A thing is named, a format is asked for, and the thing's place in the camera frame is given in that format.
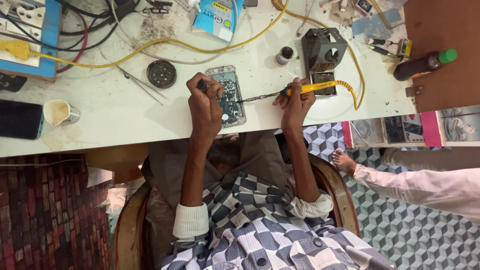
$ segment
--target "leg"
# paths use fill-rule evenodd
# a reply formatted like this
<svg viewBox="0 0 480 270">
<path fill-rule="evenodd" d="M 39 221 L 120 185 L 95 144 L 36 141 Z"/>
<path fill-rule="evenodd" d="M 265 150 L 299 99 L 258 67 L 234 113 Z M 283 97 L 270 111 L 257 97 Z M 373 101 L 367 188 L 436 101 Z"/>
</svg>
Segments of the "leg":
<svg viewBox="0 0 480 270">
<path fill-rule="evenodd" d="M 402 151 L 400 148 L 387 148 L 382 161 L 388 165 L 404 166 L 410 170 L 454 171 L 480 168 L 480 147 L 452 147 L 437 151 Z"/>
<path fill-rule="evenodd" d="M 339 149 L 335 151 L 334 157 L 335 165 L 345 173 L 351 174 L 355 166 L 354 181 L 378 194 L 462 215 L 480 224 L 480 183 L 477 181 L 480 177 L 479 169 L 450 172 L 422 170 L 394 174 L 356 164 Z"/>
<path fill-rule="evenodd" d="M 240 166 L 229 171 L 222 186 L 233 185 L 239 172 L 261 178 L 285 192 L 287 176 L 280 148 L 272 130 L 240 133 Z"/>
<path fill-rule="evenodd" d="M 148 144 L 150 167 L 155 181 L 175 212 L 180 203 L 181 182 L 187 160 L 188 139 L 159 141 Z M 206 161 L 204 189 L 218 182 L 222 175 Z"/>
</svg>

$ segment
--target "white table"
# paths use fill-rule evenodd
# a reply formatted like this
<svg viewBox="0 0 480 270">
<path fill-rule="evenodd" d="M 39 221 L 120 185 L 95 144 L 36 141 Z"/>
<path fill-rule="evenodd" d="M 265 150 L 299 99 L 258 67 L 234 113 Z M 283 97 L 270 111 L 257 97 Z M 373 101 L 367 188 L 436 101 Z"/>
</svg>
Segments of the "white table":
<svg viewBox="0 0 480 270">
<path fill-rule="evenodd" d="M 84 5 L 91 3 L 92 1 L 86 1 Z M 141 10 L 144 6 L 146 4 L 141 3 L 137 10 Z M 291 0 L 288 9 L 305 14 L 305 1 Z M 323 9 L 316 4 L 310 16 L 330 27 L 339 28 L 338 23 L 327 19 L 328 13 L 323 13 Z M 278 14 L 279 11 L 272 7 L 270 1 L 259 1 L 259 6 L 256 8 L 242 9 L 234 44 L 258 34 Z M 121 23 L 133 37 L 139 37 L 140 25 L 144 19 L 146 18 L 142 14 L 134 13 L 124 18 Z M 170 28 L 170 31 L 174 32 L 173 38 L 199 48 L 216 49 L 226 45 L 225 42 L 210 34 L 192 33 L 188 13 L 175 3 L 170 8 L 170 14 L 154 14 L 152 19 L 155 27 L 166 33 Z M 77 24 L 81 25 L 80 19 L 70 12 L 65 18 L 64 29 L 80 30 Z M 200 65 L 174 64 L 178 74 L 177 81 L 174 86 L 161 92 L 168 100 L 153 93 L 163 106 L 134 82 L 126 79 L 114 67 L 93 70 L 73 67 L 59 75 L 55 83 L 29 79 L 17 93 L 0 91 L 1 99 L 38 104 L 52 99 L 63 99 L 78 107 L 82 115 L 79 122 L 72 125 L 52 126 L 45 122 L 41 138 L 35 141 L 0 138 L 0 157 L 189 137 L 192 130 L 187 104 L 190 93 L 185 82 L 196 72 L 205 72 L 208 68 L 221 65 L 235 65 L 244 98 L 281 90 L 293 78 L 306 75 L 301 41 L 295 36 L 300 24 L 301 19 L 284 14 L 282 19 L 264 35 L 243 47 L 226 52 L 214 61 Z M 318 26 L 307 23 L 304 32 L 316 27 Z M 100 40 L 109 28 L 110 26 L 91 34 L 89 44 Z M 360 109 L 355 111 L 351 94 L 340 86 L 338 96 L 318 99 L 315 102 L 303 124 L 313 125 L 415 113 L 413 100 L 405 95 L 405 88 L 410 86 L 411 82 L 399 82 L 392 75 L 387 74 L 387 69 L 392 63 L 383 62 L 384 56 L 364 48 L 352 39 L 351 28 L 342 27 L 340 33 L 353 47 L 365 76 L 366 93 L 363 103 Z M 401 26 L 400 33 L 406 35 L 404 25 Z M 77 38 L 62 37 L 61 39 L 68 40 L 63 41 L 60 46 L 66 47 Z M 99 48 L 87 51 L 80 62 L 105 64 L 116 61 L 132 52 L 130 44 L 125 41 L 126 38 L 117 29 Z M 299 55 L 300 59 L 292 60 L 286 67 L 280 68 L 274 64 L 274 56 L 283 46 L 294 48 L 294 58 Z M 200 61 L 212 56 L 172 44 L 156 45 L 149 51 L 159 56 L 184 61 Z M 67 59 L 75 57 L 75 53 L 61 52 L 59 55 Z M 143 54 L 137 54 L 120 66 L 135 77 L 148 82 L 145 71 L 147 65 L 153 60 Z M 360 77 L 348 51 L 342 62 L 335 68 L 335 73 L 336 79 L 348 82 L 360 98 Z M 246 124 L 225 128 L 221 133 L 279 128 L 283 112 L 279 107 L 272 106 L 272 101 L 273 98 L 268 98 L 245 103 Z"/>
</svg>

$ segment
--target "green cap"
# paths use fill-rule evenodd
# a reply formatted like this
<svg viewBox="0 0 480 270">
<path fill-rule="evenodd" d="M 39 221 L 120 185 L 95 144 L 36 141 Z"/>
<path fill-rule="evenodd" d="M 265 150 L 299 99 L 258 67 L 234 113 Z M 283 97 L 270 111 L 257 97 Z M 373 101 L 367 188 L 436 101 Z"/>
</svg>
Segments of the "green cap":
<svg viewBox="0 0 480 270">
<path fill-rule="evenodd" d="M 454 49 L 448 49 L 446 51 L 442 51 L 438 55 L 438 60 L 440 60 L 441 63 L 448 63 L 456 59 L 456 50 Z"/>
</svg>

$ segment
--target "floor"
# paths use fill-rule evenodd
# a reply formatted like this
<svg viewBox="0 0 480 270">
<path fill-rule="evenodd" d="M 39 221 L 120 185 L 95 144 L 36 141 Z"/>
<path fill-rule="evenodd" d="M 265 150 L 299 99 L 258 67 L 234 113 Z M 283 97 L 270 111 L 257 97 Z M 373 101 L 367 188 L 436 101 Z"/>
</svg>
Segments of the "floor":
<svg viewBox="0 0 480 270">
<path fill-rule="evenodd" d="M 0 159 L 0 270 L 110 269 L 107 183 L 87 188 L 80 155 Z"/>
<path fill-rule="evenodd" d="M 345 151 L 341 123 L 305 127 L 308 151 L 332 163 L 336 148 Z M 392 173 L 406 172 L 382 164 L 378 149 L 346 153 L 356 162 Z M 386 198 L 342 173 L 355 204 L 361 236 L 399 270 L 480 270 L 479 226 L 458 215 Z"/>
</svg>

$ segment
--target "blue board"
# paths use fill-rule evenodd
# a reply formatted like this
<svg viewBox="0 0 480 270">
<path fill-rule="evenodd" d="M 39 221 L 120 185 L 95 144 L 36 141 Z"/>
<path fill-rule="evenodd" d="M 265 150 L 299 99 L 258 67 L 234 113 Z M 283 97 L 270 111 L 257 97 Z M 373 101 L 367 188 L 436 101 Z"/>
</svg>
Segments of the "blue board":
<svg viewBox="0 0 480 270">
<path fill-rule="evenodd" d="M 45 7 L 46 12 L 42 25 L 42 42 L 56 46 L 60 27 L 61 5 L 58 2 L 55 2 L 55 0 L 46 0 Z M 54 49 L 42 47 L 41 51 L 44 54 L 51 53 L 53 56 L 57 55 L 57 51 Z M 48 78 L 54 78 L 56 72 L 55 61 L 43 57 L 40 58 L 40 65 L 38 67 L 0 60 L 0 69 Z"/>
</svg>

